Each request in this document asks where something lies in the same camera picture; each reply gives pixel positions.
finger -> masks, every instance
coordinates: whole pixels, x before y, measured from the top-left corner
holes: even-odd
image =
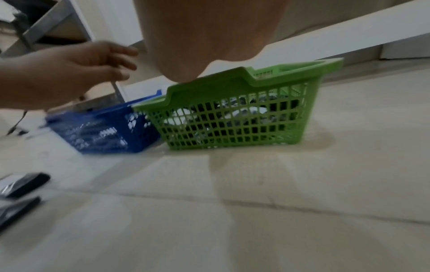
[[[134,47],[122,46],[116,43],[111,43],[107,41],[103,42],[95,42],[95,45],[101,47],[103,51],[108,51],[114,54],[123,54],[128,56],[137,56],[139,55],[139,51]]]
[[[136,71],[138,69],[137,65],[134,64],[132,61],[119,55],[109,55],[107,57],[107,64],[114,67],[119,67],[121,65],[133,71]]]
[[[95,86],[103,82],[124,81],[130,78],[130,74],[109,65],[95,66],[86,68],[88,84]]]

tile grout line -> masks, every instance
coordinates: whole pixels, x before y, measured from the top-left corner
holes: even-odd
[[[377,220],[377,221],[383,221],[383,222],[430,226],[430,221],[425,221],[425,220],[405,219],[405,218],[397,218],[397,217],[390,217],[390,216],[376,216],[371,214],[338,212],[338,211],[331,211],[331,210],[319,210],[316,208],[278,205],[278,204],[275,204],[274,202],[260,203],[260,202],[249,202],[249,201],[233,200],[233,199],[214,199],[214,198],[204,198],[204,197],[195,197],[195,196],[187,196],[187,195],[170,195],[170,194],[133,194],[133,193],[123,193],[123,192],[110,193],[110,192],[97,192],[97,191],[91,191],[91,190],[61,189],[61,188],[55,188],[55,187],[44,188],[44,190],[82,193],[82,194],[125,196],[125,197],[134,197],[134,198],[142,198],[142,199],[176,200],[176,201],[195,202],[195,203],[224,204],[232,207],[261,208],[261,209],[268,209],[268,210],[297,212],[297,213],[304,213],[304,214],[351,217],[351,218],[357,218],[357,219]]]

hand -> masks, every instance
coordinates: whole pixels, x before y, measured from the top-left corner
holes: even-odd
[[[0,73],[7,74],[6,89],[0,90],[2,106],[26,110],[63,105],[97,84],[127,80],[121,66],[136,70],[124,58],[137,56],[135,48],[109,42],[87,42],[55,47],[7,59]]]

floor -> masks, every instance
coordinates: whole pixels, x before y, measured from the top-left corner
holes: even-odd
[[[33,113],[30,136],[0,139],[0,175],[52,181],[0,236],[1,271],[428,271],[429,74],[329,77],[297,146],[81,156]]]

